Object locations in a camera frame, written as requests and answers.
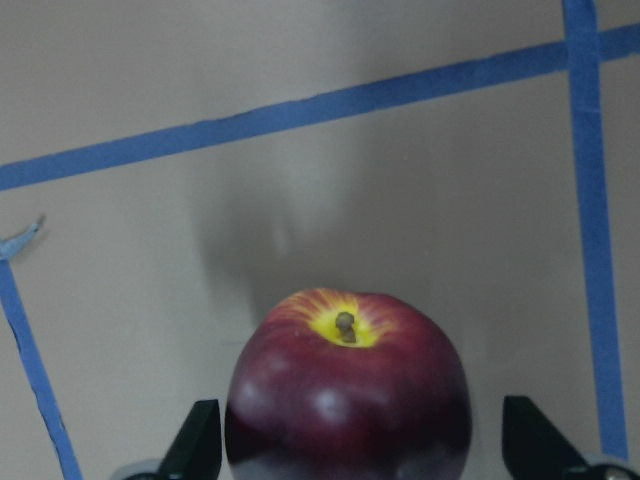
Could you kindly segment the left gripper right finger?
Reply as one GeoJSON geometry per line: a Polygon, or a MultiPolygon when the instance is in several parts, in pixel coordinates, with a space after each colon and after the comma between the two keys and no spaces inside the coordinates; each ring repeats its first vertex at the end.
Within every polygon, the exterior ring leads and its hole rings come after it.
{"type": "Polygon", "coordinates": [[[526,396],[505,396],[502,458],[512,479],[606,479],[526,396]]]}

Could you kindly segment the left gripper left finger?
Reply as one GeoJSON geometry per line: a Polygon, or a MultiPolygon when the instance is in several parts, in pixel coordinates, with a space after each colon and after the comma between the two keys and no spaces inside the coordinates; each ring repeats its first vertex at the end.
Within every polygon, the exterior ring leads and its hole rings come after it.
{"type": "Polygon", "coordinates": [[[221,466],[219,402],[216,399],[198,400],[161,461],[157,476],[160,479],[216,480],[221,466]]]}

